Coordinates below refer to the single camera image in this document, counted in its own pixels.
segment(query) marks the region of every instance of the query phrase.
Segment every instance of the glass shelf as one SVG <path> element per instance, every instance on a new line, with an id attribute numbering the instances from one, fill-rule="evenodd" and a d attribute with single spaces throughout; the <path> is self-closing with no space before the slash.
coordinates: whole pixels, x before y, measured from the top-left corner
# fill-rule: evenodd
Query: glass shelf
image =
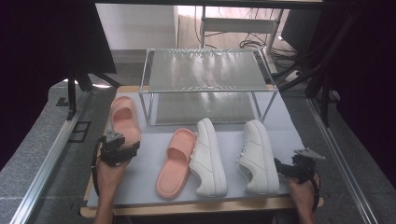
<path id="1" fill-rule="evenodd" d="M 277 93 L 269 74 L 258 49 L 148 49 L 139 96 L 148 125 L 263 121 Z M 259 91 L 273 94 L 263 115 Z"/>

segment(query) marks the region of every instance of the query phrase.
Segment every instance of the pink slide sandal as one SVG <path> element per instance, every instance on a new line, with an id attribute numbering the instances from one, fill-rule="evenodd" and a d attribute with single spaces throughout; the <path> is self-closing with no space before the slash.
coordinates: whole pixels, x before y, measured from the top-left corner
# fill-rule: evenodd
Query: pink slide sandal
<path id="1" fill-rule="evenodd" d="M 114 132 L 122 133 L 125 137 L 125 143 L 121 148 L 132 147 L 140 141 L 136 106 L 131 98 L 121 96 L 113 101 L 110 108 L 110 121 Z"/>
<path id="2" fill-rule="evenodd" d="M 178 129 L 166 151 L 166 160 L 157 179 L 157 192 L 164 198 L 175 198 L 189 176 L 190 155 L 195 147 L 195 134 L 188 129 Z"/>

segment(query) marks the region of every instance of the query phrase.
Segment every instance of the aluminum rail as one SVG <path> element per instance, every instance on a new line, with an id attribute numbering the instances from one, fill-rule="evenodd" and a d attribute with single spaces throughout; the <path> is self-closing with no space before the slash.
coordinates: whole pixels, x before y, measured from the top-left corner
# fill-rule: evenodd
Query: aluminum rail
<path id="1" fill-rule="evenodd" d="M 322 9 L 353 7 L 359 1 L 360 0 L 94 0 L 93 2 L 135 5 Z"/>
<path id="2" fill-rule="evenodd" d="M 319 115 L 320 110 L 318 108 L 317 103 L 315 102 L 315 99 L 307 98 L 307 103 L 308 103 L 308 107 L 311 109 L 311 112 L 315 117 L 315 120 L 320 128 L 321 133 L 325 138 L 325 141 L 330 149 L 330 152 L 332 153 L 335 163 L 338 169 L 340 170 L 340 173 L 344 178 L 344 181 L 346 182 L 346 186 L 348 187 L 348 190 L 352 195 L 352 198 L 355 201 L 355 204 L 357 205 L 359 212 L 361 213 L 361 217 L 363 218 L 364 223 L 367 224 L 378 223 L 375 218 L 375 214 L 373 213 L 373 210 L 371 208 L 371 205 L 367 201 L 364 192 L 361 190 L 361 187 L 359 186 L 351 170 L 349 169 L 349 166 L 347 165 L 347 161 L 344 158 L 344 155 L 340 147 L 337 145 L 337 142 L 335 141 L 331 130 L 328 127 L 326 127 L 326 125 L 323 123 L 322 119 L 320 118 Z"/>
<path id="3" fill-rule="evenodd" d="M 61 156 L 71 132 L 76 126 L 76 123 L 84 110 L 89 95 L 90 93 L 87 91 L 84 91 L 80 95 L 75 116 L 72 119 L 67 120 L 64 123 L 62 129 L 59 131 L 58 136 L 53 142 L 46 159 L 44 159 L 43 163 L 41 164 L 40 169 L 35 175 L 35 179 L 32 181 L 32 184 L 23 197 L 22 202 L 10 223 L 26 223 L 29 216 L 32 214 L 35 204 L 37 203 L 43 188 L 46 186 L 46 183 L 50 178 L 50 174 L 52 173 L 52 170 Z"/>

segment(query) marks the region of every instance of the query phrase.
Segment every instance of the white sneaker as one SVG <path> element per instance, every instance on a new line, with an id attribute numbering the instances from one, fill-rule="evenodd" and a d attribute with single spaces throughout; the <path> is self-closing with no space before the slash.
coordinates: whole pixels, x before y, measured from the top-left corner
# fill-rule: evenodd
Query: white sneaker
<path id="1" fill-rule="evenodd" d="M 237 167 L 247 181 L 245 192 L 276 195 L 279 178 L 267 130 L 254 119 L 245 124 L 244 132 L 245 145 Z"/>
<path id="2" fill-rule="evenodd" d="M 201 180 L 196 194 L 202 197 L 224 197 L 227 184 L 215 128 L 210 119 L 202 119 L 197 126 L 198 137 L 190 161 L 191 172 Z"/>

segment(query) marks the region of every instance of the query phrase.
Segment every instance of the human arm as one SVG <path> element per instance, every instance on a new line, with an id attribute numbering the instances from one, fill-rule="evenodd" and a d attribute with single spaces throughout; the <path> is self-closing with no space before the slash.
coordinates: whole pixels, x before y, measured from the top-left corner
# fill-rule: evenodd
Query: human arm
<path id="1" fill-rule="evenodd" d="M 100 195 L 96 216 L 93 221 L 94 224 L 108 224 L 112 222 L 114 196 L 129 162 L 125 161 L 113 167 L 108 166 L 105 162 L 98 159 L 96 169 Z"/>
<path id="2" fill-rule="evenodd" d="M 319 184 L 318 174 L 315 174 L 314 180 Z M 288 177 L 288 183 L 290 188 L 290 197 L 296 206 L 300 224 L 315 223 L 315 217 L 312 211 L 315 190 L 311 181 L 305 181 L 302 184 L 298 184 L 298 180 L 296 178 Z"/>

